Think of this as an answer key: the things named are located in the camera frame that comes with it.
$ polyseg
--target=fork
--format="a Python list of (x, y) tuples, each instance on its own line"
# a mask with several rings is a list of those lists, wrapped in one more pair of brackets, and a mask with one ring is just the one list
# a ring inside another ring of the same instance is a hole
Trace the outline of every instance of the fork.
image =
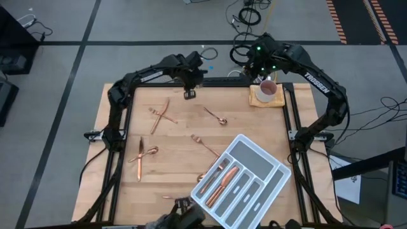
[(203, 144), (203, 146), (205, 146), (207, 149), (209, 149), (209, 151), (211, 151), (212, 153), (214, 153), (217, 157), (220, 157), (219, 153), (217, 153), (216, 151), (214, 151), (213, 149), (211, 149), (209, 146), (205, 145), (205, 143), (202, 141), (202, 139), (198, 136), (196, 136), (195, 134), (191, 135), (192, 140), (194, 140), (196, 143), (199, 144)]
[(168, 116), (165, 115), (165, 114), (161, 114), (160, 112), (158, 112), (157, 110), (155, 110), (155, 109), (153, 109), (153, 108), (148, 108), (148, 110), (149, 110), (150, 112), (152, 112), (154, 115), (160, 115), (161, 117), (166, 118), (166, 119), (172, 121), (173, 123), (178, 123), (178, 121), (173, 120), (172, 118), (168, 117)]

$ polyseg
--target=cup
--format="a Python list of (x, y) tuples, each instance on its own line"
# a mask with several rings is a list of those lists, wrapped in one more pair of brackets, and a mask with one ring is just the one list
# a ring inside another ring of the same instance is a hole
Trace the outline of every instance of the cup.
[(260, 102), (270, 102), (277, 92), (277, 84), (272, 81), (271, 76), (267, 76), (256, 90), (256, 97)]

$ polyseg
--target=wooden tabletop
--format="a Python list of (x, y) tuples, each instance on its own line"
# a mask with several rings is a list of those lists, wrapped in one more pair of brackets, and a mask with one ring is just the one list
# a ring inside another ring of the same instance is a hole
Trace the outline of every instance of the wooden tabletop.
[[(104, 86), (95, 129), (100, 130), (106, 126), (109, 114), (107, 91), (110, 87), (111, 84)], [(297, 83), (294, 84), (294, 89), (301, 124), (308, 126), (317, 119), (310, 85)], [(197, 176), (206, 171), (215, 159), (209, 150), (192, 141), (191, 134), (200, 136), (205, 144), (220, 153), (238, 134), (244, 134), (291, 168), (286, 159), (290, 150), (282, 108), (250, 107), (249, 88), (199, 88), (197, 97), (188, 101), (183, 99), (183, 92), (182, 88), (150, 87), (136, 90), (114, 221), (116, 225), (144, 225), (155, 221), (162, 214), (168, 214), (174, 205), (173, 200), (162, 196), (186, 197), (190, 194), (197, 184)], [(161, 119), (156, 132), (151, 135), (150, 130), (156, 116), (148, 108), (161, 110), (166, 98), (170, 99), (166, 115), (177, 120), (178, 124)], [(220, 117), (227, 117), (227, 126), (220, 126), (214, 117), (204, 111), (204, 106)], [(160, 150), (156, 155), (148, 155), (142, 159), (142, 179), (137, 182), (137, 161), (128, 163), (127, 160), (137, 156), (141, 136), (145, 148), (158, 146)], [(103, 148), (102, 142), (91, 143), (87, 160)], [(312, 148), (325, 152), (321, 142), (313, 143)], [(107, 152), (94, 160), (83, 174), (72, 220), (81, 218), (98, 197), (106, 160)], [(308, 152), (308, 160), (315, 193), (332, 215), (341, 219), (335, 206), (328, 160), (313, 151)], [(304, 196), (308, 220), (311, 221), (310, 202), (305, 191)], [(111, 197), (108, 196), (106, 209), (110, 200)], [(104, 212), (104, 219), (107, 219), (109, 211)], [(284, 225), (290, 219), (301, 222), (293, 175), (274, 200), (261, 224), (268, 225), (270, 220), (275, 220)], [(204, 223), (217, 225), (208, 216)]]

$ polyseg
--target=gray plastic organizer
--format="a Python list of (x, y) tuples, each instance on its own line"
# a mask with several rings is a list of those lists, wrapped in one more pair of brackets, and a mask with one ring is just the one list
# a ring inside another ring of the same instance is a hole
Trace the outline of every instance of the gray plastic organizer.
[[(206, 202), (234, 166), (238, 172), (209, 208)], [(291, 170), (284, 164), (239, 134), (194, 187), (191, 197), (226, 229), (256, 228), (290, 175)]]

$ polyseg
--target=gray floor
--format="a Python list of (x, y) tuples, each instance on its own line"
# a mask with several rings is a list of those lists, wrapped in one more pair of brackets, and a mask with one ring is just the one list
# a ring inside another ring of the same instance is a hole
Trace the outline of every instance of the gray floor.
[[(224, 11), (232, 2), (212, 0), (184, 5), (181, 0), (102, 0), (89, 40), (231, 40), (236, 33), (226, 23)], [(54, 30), (47, 41), (80, 41), (95, 0), (0, 0), (0, 3), (15, 18), (36, 14)], [(240, 7), (241, 4), (231, 7), (229, 16), (236, 14)], [(254, 33), (262, 32), (267, 12), (261, 11), (263, 20), (253, 27)], [(325, 0), (311, 0), (311, 3), (276, 0), (266, 28), (275, 38), (283, 40), (339, 40)], [(33, 27), (30, 31), (42, 31), (42, 28)], [(208, 76), (226, 76), (232, 69), (238, 69), (229, 59), (231, 46), (213, 47), (218, 50), (219, 57), (204, 63), (203, 68), (210, 69)], [(305, 48), (315, 64), (347, 88), (351, 113), (381, 106), (381, 97), (389, 96), (398, 101), (407, 97), (406, 82), (388, 46), (315, 45)], [(78, 194), (78, 177), (88, 150), (82, 134), (94, 125), (103, 84), (158, 62), (168, 54), (187, 55), (202, 49), (201, 45), (85, 48), (26, 227), (70, 222)], [(406, 60), (407, 46), (397, 49)], [(77, 52), (77, 46), (42, 46), (30, 74), (10, 76), (20, 92), (6, 126), (0, 128), (0, 180), (3, 182), (0, 221), (3, 228), (16, 225)], [(283, 73), (279, 74), (279, 81), (304, 82), (300, 76)], [(316, 90), (314, 99), (321, 115), (326, 108), (326, 99)], [(352, 116), (350, 128), (361, 127), (381, 112), (383, 110)], [(385, 115), (377, 123), (390, 116)], [(404, 144), (406, 124), (407, 121), (388, 123), (360, 132), (335, 147), (335, 151), (368, 158), (398, 148)], [(379, 182), (382, 181), (373, 181), (372, 186), (382, 185)]]

